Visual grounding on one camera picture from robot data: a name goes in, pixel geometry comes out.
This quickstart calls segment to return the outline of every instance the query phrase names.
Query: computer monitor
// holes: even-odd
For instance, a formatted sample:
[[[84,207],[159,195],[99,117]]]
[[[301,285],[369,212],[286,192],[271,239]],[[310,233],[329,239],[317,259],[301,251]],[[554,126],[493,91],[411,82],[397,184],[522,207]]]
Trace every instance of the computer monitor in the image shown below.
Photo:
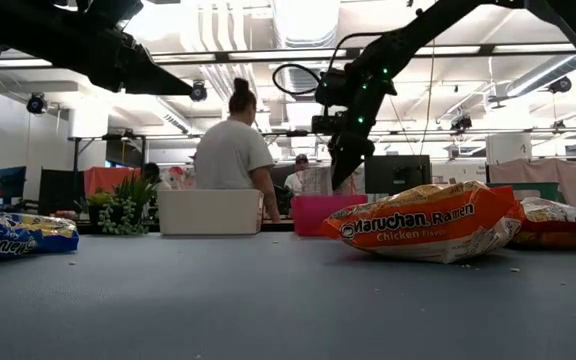
[[[12,198],[23,197],[25,183],[25,166],[0,169],[0,198],[3,199],[3,203],[10,205]]]
[[[394,195],[432,179],[428,155],[371,156],[364,168],[368,194]]]

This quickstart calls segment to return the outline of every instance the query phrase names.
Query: blue snack bag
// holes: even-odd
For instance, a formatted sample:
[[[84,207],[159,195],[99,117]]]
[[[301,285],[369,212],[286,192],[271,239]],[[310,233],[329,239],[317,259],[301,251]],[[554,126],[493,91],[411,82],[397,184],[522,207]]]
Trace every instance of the blue snack bag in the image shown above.
[[[27,214],[0,214],[0,258],[77,250],[72,221]]]

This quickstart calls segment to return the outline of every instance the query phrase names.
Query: white storage bin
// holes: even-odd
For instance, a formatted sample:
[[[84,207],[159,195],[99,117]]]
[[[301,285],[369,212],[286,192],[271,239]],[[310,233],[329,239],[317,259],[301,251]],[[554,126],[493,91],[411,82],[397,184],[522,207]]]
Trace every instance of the white storage bin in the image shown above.
[[[157,194],[162,235],[241,235],[261,229],[258,190],[162,190]]]

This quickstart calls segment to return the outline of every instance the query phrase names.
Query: orange packaging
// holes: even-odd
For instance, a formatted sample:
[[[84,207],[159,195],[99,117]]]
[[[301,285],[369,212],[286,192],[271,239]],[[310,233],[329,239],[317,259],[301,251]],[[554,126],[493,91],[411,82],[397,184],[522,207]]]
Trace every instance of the orange packaging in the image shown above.
[[[348,207],[322,230],[360,250],[448,264],[505,246],[521,227],[512,189],[479,182],[422,185]]]

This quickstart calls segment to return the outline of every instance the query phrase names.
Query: hair bun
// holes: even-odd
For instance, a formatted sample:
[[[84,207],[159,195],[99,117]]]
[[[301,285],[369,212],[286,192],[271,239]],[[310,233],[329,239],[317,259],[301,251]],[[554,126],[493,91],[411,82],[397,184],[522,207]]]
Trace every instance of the hair bun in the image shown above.
[[[235,92],[236,93],[246,93],[248,92],[248,81],[236,78],[235,79]]]

